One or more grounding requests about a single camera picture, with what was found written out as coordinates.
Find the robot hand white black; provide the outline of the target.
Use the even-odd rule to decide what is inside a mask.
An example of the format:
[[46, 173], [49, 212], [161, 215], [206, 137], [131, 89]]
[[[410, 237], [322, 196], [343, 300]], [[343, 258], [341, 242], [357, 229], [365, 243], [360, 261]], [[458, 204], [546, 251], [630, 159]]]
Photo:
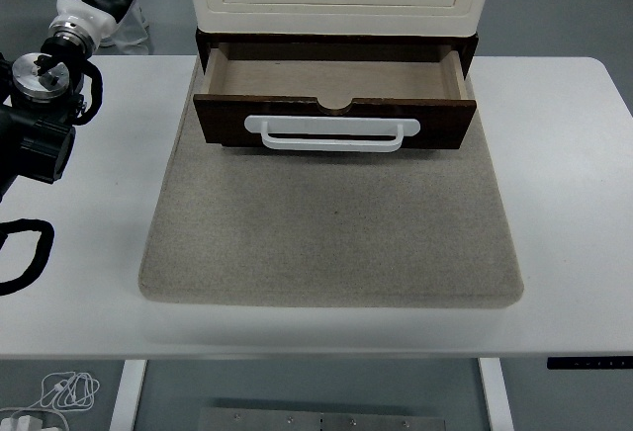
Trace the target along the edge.
[[52, 37], [69, 34], [87, 52], [114, 45], [125, 53], [148, 53], [148, 22], [137, 0], [56, 0], [56, 10]]

